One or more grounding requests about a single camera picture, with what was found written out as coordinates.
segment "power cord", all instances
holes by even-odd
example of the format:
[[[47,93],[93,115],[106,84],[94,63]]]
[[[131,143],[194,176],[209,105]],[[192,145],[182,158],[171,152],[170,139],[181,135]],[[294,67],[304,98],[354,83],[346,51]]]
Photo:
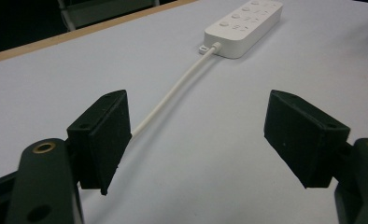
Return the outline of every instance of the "power cord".
[[[149,115],[134,129],[132,132],[132,140],[135,139],[141,132],[149,125],[149,123],[158,115],[161,109],[166,105],[167,102],[176,94],[176,92],[195,74],[198,68],[200,68],[207,59],[213,54],[219,52],[221,49],[221,43],[214,43],[211,48],[200,58],[184,75],[181,79],[173,86],[173,88],[163,97],[163,99],[155,106],[155,108],[149,113]]]

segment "white power strip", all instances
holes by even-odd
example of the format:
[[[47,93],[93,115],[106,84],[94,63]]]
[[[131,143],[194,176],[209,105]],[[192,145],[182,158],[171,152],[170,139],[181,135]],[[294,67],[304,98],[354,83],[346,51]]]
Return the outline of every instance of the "white power strip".
[[[205,29],[204,44],[199,48],[205,54],[219,42],[219,56],[242,57],[279,20],[283,4],[269,0],[252,0]]]

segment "wooden table edge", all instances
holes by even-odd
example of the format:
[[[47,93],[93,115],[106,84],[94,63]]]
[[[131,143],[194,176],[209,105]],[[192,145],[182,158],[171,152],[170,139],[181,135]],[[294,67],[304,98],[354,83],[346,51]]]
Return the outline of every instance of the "wooden table edge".
[[[62,34],[62,35],[56,35],[56,36],[53,36],[53,37],[50,37],[50,38],[47,38],[47,39],[36,41],[34,43],[31,43],[31,44],[20,46],[20,47],[14,48],[14,49],[7,49],[7,50],[4,50],[4,51],[0,52],[0,62],[3,61],[3,60],[9,59],[9,58],[20,56],[22,54],[33,52],[33,51],[38,50],[38,49],[47,48],[49,46],[57,45],[57,44],[63,43],[65,41],[68,41],[68,40],[71,40],[71,39],[75,39],[75,38],[78,38],[78,37],[81,37],[81,36],[84,36],[84,35],[88,35],[88,34],[91,34],[91,33],[94,33],[94,32],[100,31],[100,30],[104,30],[104,29],[109,28],[111,26],[115,26],[115,25],[118,25],[118,24],[121,24],[121,23],[124,23],[124,22],[127,22],[127,21],[132,21],[132,20],[135,20],[135,19],[138,19],[138,18],[142,18],[142,17],[145,17],[147,15],[151,15],[151,14],[154,14],[154,13],[157,13],[157,12],[160,12],[160,11],[164,11],[164,10],[167,10],[167,9],[170,9],[170,8],[173,8],[173,7],[179,7],[179,6],[182,6],[182,5],[186,5],[188,3],[192,3],[192,2],[195,2],[195,1],[197,1],[197,0],[176,0],[175,2],[171,2],[171,3],[164,4],[164,5],[161,5],[161,6],[158,6],[158,7],[152,7],[152,8],[149,8],[149,9],[138,11],[136,13],[129,14],[129,15],[126,15],[126,16],[122,16],[122,17],[119,17],[119,18],[116,18],[116,19],[113,19],[113,20],[110,20],[110,21],[100,22],[100,23],[97,23],[97,24],[92,25],[92,26],[88,26],[88,27],[85,27],[85,28],[82,28],[82,29],[78,29],[78,30],[73,31],[73,32],[65,33],[65,34]]]

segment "cable strain relief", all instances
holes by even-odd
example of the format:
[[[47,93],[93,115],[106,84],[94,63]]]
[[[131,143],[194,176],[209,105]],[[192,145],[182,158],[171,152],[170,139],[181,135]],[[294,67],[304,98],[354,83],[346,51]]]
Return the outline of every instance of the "cable strain relief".
[[[220,42],[216,42],[216,43],[214,43],[214,44],[211,46],[211,48],[216,49],[216,50],[214,51],[214,53],[217,53],[217,52],[219,52],[219,50],[221,49],[221,43],[220,43]]]

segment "white tabletop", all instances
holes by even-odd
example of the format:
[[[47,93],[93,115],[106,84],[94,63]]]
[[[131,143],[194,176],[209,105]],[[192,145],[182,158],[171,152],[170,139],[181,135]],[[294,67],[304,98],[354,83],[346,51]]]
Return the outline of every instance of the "white tabletop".
[[[0,62],[0,176],[101,95],[127,90],[132,128],[201,56],[204,29],[247,0],[199,0]],[[263,138],[270,90],[368,137],[368,4],[282,0],[280,23],[237,60],[213,56],[127,147],[86,223],[338,223],[333,191],[303,189]]]

